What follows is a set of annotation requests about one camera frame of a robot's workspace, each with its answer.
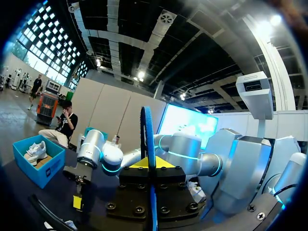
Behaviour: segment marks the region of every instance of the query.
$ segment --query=ceiling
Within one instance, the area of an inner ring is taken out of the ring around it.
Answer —
[[[179,99],[185,92],[186,106],[201,112],[246,111],[235,87],[237,76],[265,71],[270,78],[260,47],[241,20],[248,13],[269,13],[262,5],[243,0],[83,0],[81,15],[74,17],[65,1],[53,2],[63,2],[60,13],[69,18],[71,30],[77,28],[75,39],[84,54],[93,50],[88,66],[96,69],[99,59],[103,71],[150,92],[162,80],[165,98]],[[161,22],[163,14],[171,22]],[[290,45],[280,34],[272,43],[290,75],[297,108],[307,109],[303,76]],[[140,70],[146,73],[143,83],[132,80]]]

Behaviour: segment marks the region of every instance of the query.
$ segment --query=black t-shirt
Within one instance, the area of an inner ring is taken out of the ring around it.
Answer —
[[[67,119],[65,118],[64,114],[62,113],[62,115],[60,116],[61,122],[59,124],[59,126],[56,128],[56,131],[61,132],[62,134],[66,135],[67,139],[69,140],[69,138],[71,137],[71,135],[73,134],[73,131],[76,128],[77,122],[78,122],[78,117],[75,114],[72,114],[70,116],[70,120],[74,126],[74,129],[72,130],[68,123],[67,123]]]
[[[36,93],[41,85],[42,85],[41,79],[37,78],[36,80],[34,80],[32,92]]]

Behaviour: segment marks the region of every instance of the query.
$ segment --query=display screen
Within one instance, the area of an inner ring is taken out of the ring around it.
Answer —
[[[205,149],[208,139],[216,132],[217,122],[213,116],[168,104],[158,134],[173,135],[177,131],[195,134]]]

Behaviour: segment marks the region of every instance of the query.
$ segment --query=yellow triangle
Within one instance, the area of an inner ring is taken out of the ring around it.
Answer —
[[[141,161],[129,166],[129,167],[144,167],[144,168],[149,168],[148,167],[148,157],[143,158]],[[162,158],[156,156],[156,168],[161,168],[161,167],[174,167],[172,164],[168,163],[166,160],[163,160]]]

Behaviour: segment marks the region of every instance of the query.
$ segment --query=walking person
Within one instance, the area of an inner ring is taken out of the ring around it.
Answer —
[[[28,110],[31,110],[32,106],[33,106],[33,100],[37,97],[37,94],[39,92],[40,86],[42,85],[42,80],[40,79],[42,77],[42,74],[38,75],[38,78],[36,80],[34,80],[33,83],[33,87],[29,96],[29,101],[31,103],[30,107],[28,108]]]

